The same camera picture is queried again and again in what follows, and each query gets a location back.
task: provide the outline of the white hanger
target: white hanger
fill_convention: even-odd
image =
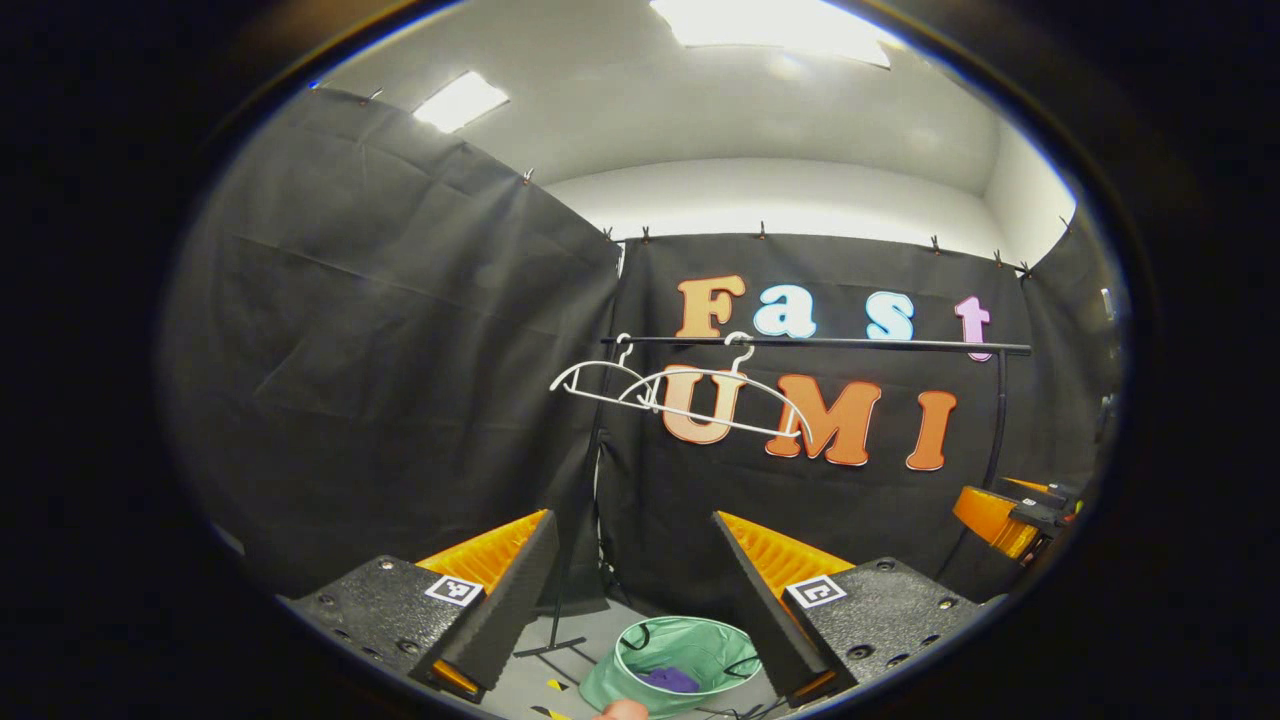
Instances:
[[[628,337],[631,337],[631,333],[618,333],[618,337],[614,338],[614,342],[616,343],[621,343],[623,340],[626,340]],[[618,396],[617,400],[614,400],[614,398],[612,398],[612,397],[609,397],[607,395],[595,395],[595,393],[591,393],[591,392],[582,392],[582,391],[577,389],[577,374],[579,374],[579,370],[581,370],[582,368],[585,368],[588,365],[605,365],[608,368],[613,368],[616,370],[622,370],[622,372],[630,374],[631,377],[634,377],[634,378],[636,378],[636,379],[640,380],[640,383],[631,386],[632,388],[640,387],[641,384],[646,384],[645,379],[640,375],[640,373],[636,373],[631,368],[626,366],[627,355],[631,355],[631,351],[635,350],[635,348],[636,348],[635,343],[631,343],[631,347],[627,347],[626,352],[622,354],[622,357],[618,357],[617,363],[607,363],[604,360],[586,360],[584,363],[579,363],[577,365],[573,365],[573,366],[568,368],[567,370],[564,370],[563,373],[561,373],[552,382],[550,389],[554,391],[557,387],[559,387],[559,384],[562,382],[564,382],[564,378],[568,377],[572,373],[573,378],[568,382],[568,384],[564,386],[564,392],[568,392],[568,393],[572,393],[572,395],[581,395],[582,397],[590,397],[593,400],[600,400],[600,401],[604,401],[604,402],[612,402],[614,405],[626,405],[627,407],[635,407],[637,410],[648,410],[648,407],[644,406],[644,405],[636,405],[635,402],[623,402],[622,397],[626,396],[626,392],[623,392],[621,396]]]
[[[751,336],[749,336],[749,334],[739,331],[739,332],[730,333],[728,337],[724,338],[724,345],[732,343],[733,340],[737,338],[737,337],[751,340]],[[728,370],[728,372],[724,372],[724,370],[705,370],[705,369],[701,369],[701,368],[678,368],[678,369],[675,369],[675,370],[663,370],[660,373],[654,373],[654,374],[652,374],[652,375],[649,375],[646,378],[640,378],[640,382],[637,382],[637,383],[632,384],[631,387],[628,387],[627,389],[622,391],[622,393],[618,395],[618,398],[617,400],[611,400],[611,402],[618,402],[620,405],[627,405],[630,407],[641,407],[641,409],[652,410],[654,413],[673,413],[676,415],[684,415],[686,418],[692,418],[695,420],[703,420],[703,421],[708,421],[708,423],[717,423],[717,424],[721,424],[721,425],[728,425],[731,428],[737,428],[737,429],[741,429],[741,430],[751,430],[751,432],[755,432],[755,433],[764,433],[767,436],[800,437],[800,430],[799,429],[796,432],[794,432],[794,433],[783,433],[783,432],[780,432],[777,429],[772,429],[771,430],[768,428],[758,428],[755,425],[746,425],[746,424],[742,424],[742,423],[735,423],[733,420],[722,420],[719,418],[710,418],[710,416],[701,415],[701,414],[698,414],[698,413],[690,413],[689,410],[680,410],[678,407],[667,407],[666,405],[658,405],[658,402],[657,402],[657,398],[658,398],[658,386],[662,384],[662,378],[666,378],[666,377],[669,377],[669,375],[698,374],[698,375],[717,375],[717,377],[722,377],[722,378],[732,378],[732,379],[736,379],[736,380],[742,380],[746,384],[758,387],[758,388],[763,389],[764,392],[772,395],[773,397],[777,397],[778,400],[781,400],[790,409],[790,414],[787,415],[787,421],[783,424],[783,427],[791,425],[791,420],[795,419],[795,418],[799,418],[800,419],[800,424],[804,425],[805,437],[808,437],[809,443],[813,443],[813,429],[809,427],[809,420],[804,416],[804,413],[801,413],[800,409],[796,407],[795,402],[791,402],[791,400],[787,396],[780,393],[778,391],[773,389],[772,387],[769,387],[769,386],[767,386],[764,383],[753,380],[751,378],[748,378],[746,375],[744,375],[742,373],[739,372],[739,369],[737,369],[739,365],[741,365],[748,357],[750,357],[751,355],[755,354],[755,346],[754,345],[748,346],[748,347],[749,348],[746,351],[746,355],[742,355],[742,356],[737,357],[736,360],[733,360],[733,365],[731,366],[731,370]],[[640,405],[632,405],[630,402],[622,402],[622,398],[626,397],[627,393],[635,391],[640,386],[648,386],[650,380],[653,382],[653,384],[649,386],[648,397],[640,396],[640,395],[636,396],[636,400],[640,401]]]

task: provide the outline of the horizontal bar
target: horizontal bar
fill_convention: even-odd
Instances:
[[[604,345],[617,342],[617,338],[600,338]],[[622,342],[649,342],[655,345],[724,345],[724,338],[717,337],[625,337]],[[756,345],[769,347],[863,347],[867,350],[915,350],[924,352],[1000,352],[1009,355],[1030,355],[1029,345],[1005,345],[1000,342],[946,342],[937,340],[869,340],[852,337],[756,337],[751,340],[733,338],[730,345]]]

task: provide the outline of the green bucket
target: green bucket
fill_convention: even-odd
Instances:
[[[698,682],[699,691],[677,693],[636,676],[658,667],[680,669]],[[704,618],[650,618],[622,630],[613,652],[591,669],[577,691],[599,711],[628,698],[648,707],[650,720],[662,720],[692,710],[759,671],[751,638],[732,625]]]

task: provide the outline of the purple fabric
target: purple fabric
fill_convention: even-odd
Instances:
[[[636,674],[645,683],[662,688],[664,691],[672,691],[677,693],[696,693],[698,680],[685,675],[675,667],[658,667],[648,675]]]

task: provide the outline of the gray floor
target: gray floor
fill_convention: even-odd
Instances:
[[[539,656],[512,657],[498,687],[485,694],[480,707],[513,720],[591,720],[598,711],[577,693],[577,684],[595,661],[612,651],[622,630],[643,619],[612,600],[607,611],[561,619],[557,642],[579,637],[585,637],[586,642]],[[544,647],[550,639],[550,618],[534,620],[521,634],[516,651]],[[762,671],[700,710],[677,715],[676,720],[718,720],[718,715],[733,719],[735,711],[742,719],[750,715],[750,720],[772,720],[787,712],[785,702],[763,712],[778,700]]]

